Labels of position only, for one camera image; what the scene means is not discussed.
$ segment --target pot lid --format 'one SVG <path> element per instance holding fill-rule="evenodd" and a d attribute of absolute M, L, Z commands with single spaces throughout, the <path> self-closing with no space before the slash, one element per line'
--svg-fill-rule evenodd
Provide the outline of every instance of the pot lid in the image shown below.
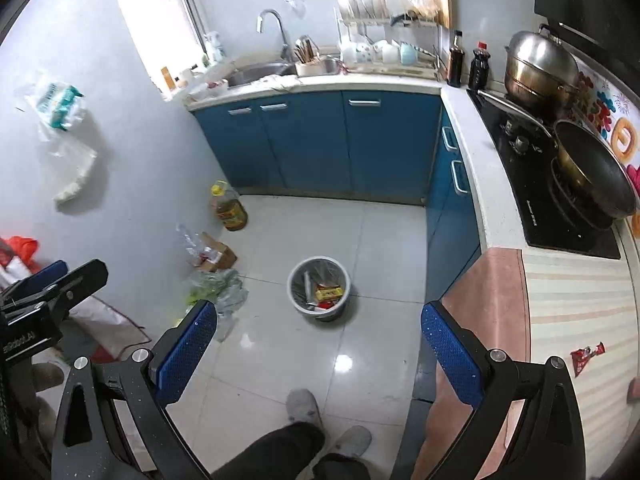
<path fill-rule="evenodd" d="M 546 38 L 539 32 L 521 30 L 509 43 L 509 54 L 530 64 L 561 82 L 575 85 L 578 79 L 578 65 L 553 36 Z"/>

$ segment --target person's leg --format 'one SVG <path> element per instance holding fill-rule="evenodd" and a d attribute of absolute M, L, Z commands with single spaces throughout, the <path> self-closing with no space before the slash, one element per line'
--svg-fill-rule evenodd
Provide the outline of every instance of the person's leg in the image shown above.
<path fill-rule="evenodd" d="M 212 480 L 295 480 L 322 449 L 324 433 L 310 391 L 292 390 L 286 406 L 292 424 L 258 439 L 213 472 Z"/>
<path fill-rule="evenodd" d="M 369 444 L 371 433 L 367 428 L 349 428 L 314 466 L 314 480 L 370 480 L 367 467 L 357 460 Z"/>

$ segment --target brown leather tablecloth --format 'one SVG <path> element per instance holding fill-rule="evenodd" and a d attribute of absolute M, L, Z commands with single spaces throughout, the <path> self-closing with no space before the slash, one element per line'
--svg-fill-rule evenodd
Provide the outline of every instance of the brown leather tablecloth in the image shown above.
<path fill-rule="evenodd" d="M 529 361 L 529 305 L 522 265 L 516 249 L 490 248 L 442 299 L 463 328 L 472 330 L 487 348 L 501 348 L 514 361 Z M 500 465 L 522 405 L 514 402 L 477 478 Z M 471 414 L 458 400 L 440 364 L 436 368 L 436 400 L 425 427 L 425 441 L 412 480 L 424 480 L 438 464 Z"/>

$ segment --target white countertop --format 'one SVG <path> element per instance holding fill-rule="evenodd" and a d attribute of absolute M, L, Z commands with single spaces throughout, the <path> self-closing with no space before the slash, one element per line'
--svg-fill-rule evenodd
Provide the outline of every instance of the white countertop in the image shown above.
<path fill-rule="evenodd" d="M 283 76 L 229 89 L 220 97 L 188 105 L 187 110 L 282 93 L 382 90 L 440 95 L 447 110 L 465 163 L 478 219 L 482 251 L 489 247 L 527 247 L 522 222 L 509 179 L 475 105 L 466 88 L 453 88 L 438 81 L 392 75 L 324 75 L 297 78 Z"/>

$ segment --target cardboard box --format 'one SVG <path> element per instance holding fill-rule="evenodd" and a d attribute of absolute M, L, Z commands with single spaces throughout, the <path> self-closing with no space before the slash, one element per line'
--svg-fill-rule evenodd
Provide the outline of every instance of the cardboard box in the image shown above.
<path fill-rule="evenodd" d="M 216 272 L 217 270 L 230 269 L 233 267 L 233 264 L 236 262 L 238 257 L 228 245 L 217 241 L 214 237 L 205 232 L 203 232 L 200 237 L 204 243 L 219 253 L 216 255 L 215 260 L 204 260 L 198 266 L 200 270 L 204 270 L 205 272 Z"/>

